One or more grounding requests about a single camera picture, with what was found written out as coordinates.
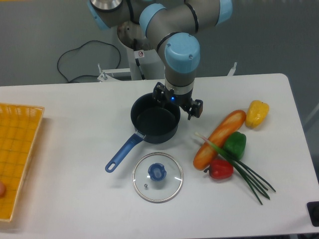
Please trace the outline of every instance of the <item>sticker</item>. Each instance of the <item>sticker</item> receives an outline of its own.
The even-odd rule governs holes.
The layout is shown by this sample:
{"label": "sticker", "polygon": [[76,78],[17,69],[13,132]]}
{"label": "sticker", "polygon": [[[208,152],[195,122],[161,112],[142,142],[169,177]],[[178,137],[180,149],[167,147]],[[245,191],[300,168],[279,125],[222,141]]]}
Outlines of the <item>sticker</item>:
{"label": "sticker", "polygon": [[135,59],[143,58],[144,56],[145,56],[145,54],[144,54],[144,51],[143,51],[143,50],[134,51],[134,57],[135,57]]}

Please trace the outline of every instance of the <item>gray floor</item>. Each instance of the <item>gray floor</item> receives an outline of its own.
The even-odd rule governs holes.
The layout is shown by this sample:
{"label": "gray floor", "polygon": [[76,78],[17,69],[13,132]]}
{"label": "gray floor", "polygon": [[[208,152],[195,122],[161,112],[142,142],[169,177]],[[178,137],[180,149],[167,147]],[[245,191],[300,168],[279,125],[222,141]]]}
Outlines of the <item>gray floor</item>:
{"label": "gray floor", "polygon": [[[233,0],[232,18],[197,34],[201,45],[198,76],[224,76],[234,62],[236,74],[284,73],[303,124],[319,104],[319,0]],[[55,84],[66,81],[58,74],[59,56],[89,40],[120,48],[120,68],[127,68],[125,50],[115,29],[100,31],[86,0],[34,0],[0,2],[0,86]],[[116,66],[117,53],[93,44],[61,61],[72,79],[98,74]],[[319,172],[319,113],[305,125],[311,156]]]}

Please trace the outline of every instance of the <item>pan handle hole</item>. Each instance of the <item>pan handle hole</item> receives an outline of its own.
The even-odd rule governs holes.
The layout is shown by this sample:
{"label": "pan handle hole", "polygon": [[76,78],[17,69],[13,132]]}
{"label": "pan handle hole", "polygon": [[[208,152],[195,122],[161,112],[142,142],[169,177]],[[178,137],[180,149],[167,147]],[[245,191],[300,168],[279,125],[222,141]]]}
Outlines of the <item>pan handle hole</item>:
{"label": "pan handle hole", "polygon": [[109,170],[112,170],[112,169],[114,168],[114,166],[115,166],[115,163],[113,162],[113,163],[110,164],[110,166],[108,167],[108,169],[109,169]]}

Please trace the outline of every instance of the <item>white table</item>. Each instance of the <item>white table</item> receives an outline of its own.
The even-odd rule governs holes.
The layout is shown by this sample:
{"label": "white table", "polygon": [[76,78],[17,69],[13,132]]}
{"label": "white table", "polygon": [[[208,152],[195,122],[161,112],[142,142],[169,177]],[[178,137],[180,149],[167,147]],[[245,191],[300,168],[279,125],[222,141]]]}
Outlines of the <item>white table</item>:
{"label": "white table", "polygon": [[[134,132],[133,102],[156,81],[0,87],[0,102],[45,107],[28,175],[1,239],[243,237],[318,232],[306,203],[319,200],[319,186],[286,76],[199,78],[193,98],[204,101],[199,119],[182,112],[176,135],[163,144],[142,142],[111,174],[104,170]],[[201,140],[236,109],[260,99],[270,105],[247,135],[244,163],[277,190],[261,206],[235,173],[216,183],[194,169]],[[171,201],[152,204],[134,190],[132,170],[151,152],[172,155],[184,184]]]}

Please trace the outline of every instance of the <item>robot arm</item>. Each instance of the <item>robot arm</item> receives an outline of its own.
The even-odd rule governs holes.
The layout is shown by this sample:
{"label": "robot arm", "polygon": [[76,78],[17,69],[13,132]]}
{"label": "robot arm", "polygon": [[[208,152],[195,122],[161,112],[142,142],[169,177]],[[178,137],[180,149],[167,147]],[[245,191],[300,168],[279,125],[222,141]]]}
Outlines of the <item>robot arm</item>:
{"label": "robot arm", "polygon": [[153,98],[179,105],[199,117],[203,102],[192,99],[200,46],[191,34],[230,18],[231,0],[184,0],[166,9],[155,0],[90,0],[101,20],[112,27],[125,21],[139,22],[151,45],[165,65],[165,85],[158,83]]}

